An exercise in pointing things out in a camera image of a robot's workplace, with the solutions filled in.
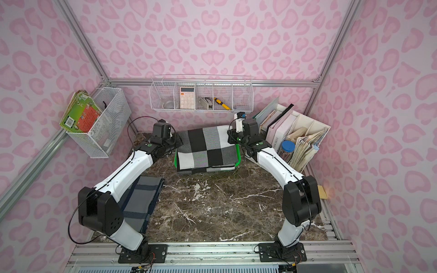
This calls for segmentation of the dark grey striped scarf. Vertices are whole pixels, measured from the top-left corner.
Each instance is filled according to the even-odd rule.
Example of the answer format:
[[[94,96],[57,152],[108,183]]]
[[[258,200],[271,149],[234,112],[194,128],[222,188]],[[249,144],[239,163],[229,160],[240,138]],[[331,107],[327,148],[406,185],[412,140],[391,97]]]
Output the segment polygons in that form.
[[[145,234],[165,180],[162,177],[139,176],[118,202],[124,220]]]

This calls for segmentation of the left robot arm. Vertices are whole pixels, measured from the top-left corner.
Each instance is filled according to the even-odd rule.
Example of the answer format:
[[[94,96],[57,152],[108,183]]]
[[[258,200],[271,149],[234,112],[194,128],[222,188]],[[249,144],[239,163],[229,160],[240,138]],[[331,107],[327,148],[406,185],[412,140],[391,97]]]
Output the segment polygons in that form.
[[[174,127],[163,119],[157,121],[149,140],[133,146],[131,156],[120,167],[96,186],[80,190],[74,211],[79,224],[100,232],[127,251],[146,256],[147,239],[124,220],[118,202],[144,171],[181,145]]]

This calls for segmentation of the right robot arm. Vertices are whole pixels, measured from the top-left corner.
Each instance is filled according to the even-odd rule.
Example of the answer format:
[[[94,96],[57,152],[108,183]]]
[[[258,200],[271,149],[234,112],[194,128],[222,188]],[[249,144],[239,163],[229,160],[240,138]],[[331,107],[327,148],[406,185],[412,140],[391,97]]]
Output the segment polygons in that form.
[[[228,142],[239,144],[245,156],[268,171],[283,189],[282,211],[285,216],[277,234],[277,245],[294,249],[305,229],[322,211],[317,181],[293,169],[259,136],[258,123],[238,112],[228,128]]]

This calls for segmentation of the black white checkered scarf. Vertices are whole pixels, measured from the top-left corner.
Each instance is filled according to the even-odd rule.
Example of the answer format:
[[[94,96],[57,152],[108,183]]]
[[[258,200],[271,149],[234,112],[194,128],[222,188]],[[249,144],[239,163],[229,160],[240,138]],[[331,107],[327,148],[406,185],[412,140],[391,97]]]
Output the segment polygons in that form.
[[[177,150],[180,153],[195,153],[229,147],[233,144],[228,143],[227,131],[228,127],[225,125],[181,131],[178,135],[181,137],[183,145]]]

